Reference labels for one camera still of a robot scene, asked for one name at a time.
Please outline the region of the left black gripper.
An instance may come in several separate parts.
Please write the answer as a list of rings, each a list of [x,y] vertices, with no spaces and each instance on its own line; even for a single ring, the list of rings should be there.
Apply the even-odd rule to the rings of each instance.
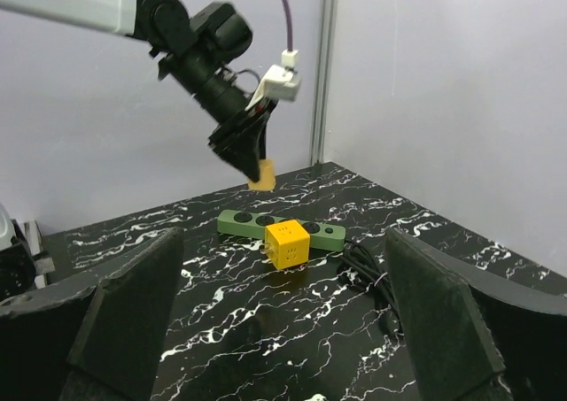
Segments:
[[[191,50],[183,58],[169,53],[159,61],[159,78],[173,77],[217,123],[212,151],[249,181],[260,180],[266,157],[265,135],[277,101],[261,100],[246,111],[251,94],[235,83],[224,66],[216,68],[203,53]]]

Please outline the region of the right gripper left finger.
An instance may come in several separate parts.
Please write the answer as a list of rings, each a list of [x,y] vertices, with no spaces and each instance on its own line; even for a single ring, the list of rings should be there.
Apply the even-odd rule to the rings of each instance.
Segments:
[[[1,303],[3,400],[148,400],[181,277],[183,230]]]

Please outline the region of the yellow cube adapter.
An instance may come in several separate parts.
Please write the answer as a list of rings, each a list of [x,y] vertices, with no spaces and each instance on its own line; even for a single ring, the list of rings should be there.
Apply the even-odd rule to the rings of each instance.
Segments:
[[[310,242],[310,234],[298,220],[280,221],[264,230],[264,253],[278,271],[305,264]]]

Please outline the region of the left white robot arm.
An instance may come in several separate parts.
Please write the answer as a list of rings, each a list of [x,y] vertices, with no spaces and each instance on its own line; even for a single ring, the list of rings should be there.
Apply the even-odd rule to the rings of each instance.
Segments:
[[[216,156],[260,180],[276,101],[252,104],[229,75],[229,63],[252,44],[252,30],[232,4],[212,2],[194,16],[180,0],[1,0],[1,8],[150,44],[158,77],[173,76],[217,122],[209,137]]]

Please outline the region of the small yellow plug adapter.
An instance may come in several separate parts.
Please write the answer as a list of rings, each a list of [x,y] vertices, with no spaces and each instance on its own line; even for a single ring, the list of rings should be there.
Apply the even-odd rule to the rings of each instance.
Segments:
[[[274,161],[262,159],[260,161],[260,178],[257,181],[248,181],[248,188],[252,191],[268,192],[276,187],[276,170]]]

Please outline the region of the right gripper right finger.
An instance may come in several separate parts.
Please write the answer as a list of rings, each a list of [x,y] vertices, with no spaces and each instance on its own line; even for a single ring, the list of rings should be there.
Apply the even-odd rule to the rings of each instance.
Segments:
[[[566,300],[390,229],[385,256],[423,400],[564,400]]]

